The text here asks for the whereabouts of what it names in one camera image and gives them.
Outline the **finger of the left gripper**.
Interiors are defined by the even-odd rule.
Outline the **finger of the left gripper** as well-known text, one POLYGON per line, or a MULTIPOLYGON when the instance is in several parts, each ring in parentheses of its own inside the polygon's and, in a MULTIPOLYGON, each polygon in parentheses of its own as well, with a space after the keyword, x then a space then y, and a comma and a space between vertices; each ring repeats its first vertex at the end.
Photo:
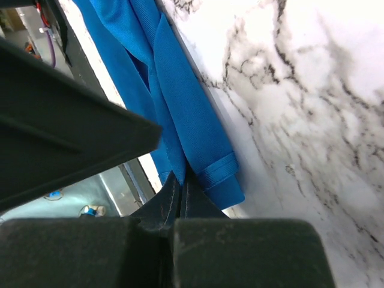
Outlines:
POLYGON ((1 41, 1 210, 155 150, 161 127, 1 41))

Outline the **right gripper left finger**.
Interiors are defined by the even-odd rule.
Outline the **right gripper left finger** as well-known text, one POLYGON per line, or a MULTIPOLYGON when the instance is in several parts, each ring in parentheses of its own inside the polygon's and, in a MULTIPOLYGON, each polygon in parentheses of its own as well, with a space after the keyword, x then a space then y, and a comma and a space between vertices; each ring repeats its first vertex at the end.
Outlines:
POLYGON ((127 217, 30 218, 1 226, 2 287, 172 287, 167 233, 180 186, 127 217))

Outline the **blue satin napkin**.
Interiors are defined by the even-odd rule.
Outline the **blue satin napkin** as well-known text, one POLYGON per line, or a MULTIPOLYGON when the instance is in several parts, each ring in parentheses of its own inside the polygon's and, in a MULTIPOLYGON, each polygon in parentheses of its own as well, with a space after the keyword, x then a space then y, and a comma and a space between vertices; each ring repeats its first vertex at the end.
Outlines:
POLYGON ((224 128, 154 1, 77 1, 86 28, 126 108, 162 126, 151 156, 159 179, 187 169, 220 208, 245 196, 224 128))

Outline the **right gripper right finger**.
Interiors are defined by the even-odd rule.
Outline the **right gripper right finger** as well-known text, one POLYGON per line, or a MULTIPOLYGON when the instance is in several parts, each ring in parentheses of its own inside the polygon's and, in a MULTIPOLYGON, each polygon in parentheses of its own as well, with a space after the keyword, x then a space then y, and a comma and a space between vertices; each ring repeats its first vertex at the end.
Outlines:
POLYGON ((170 180, 173 287, 334 287, 322 240, 308 222, 231 219, 195 182, 170 180))

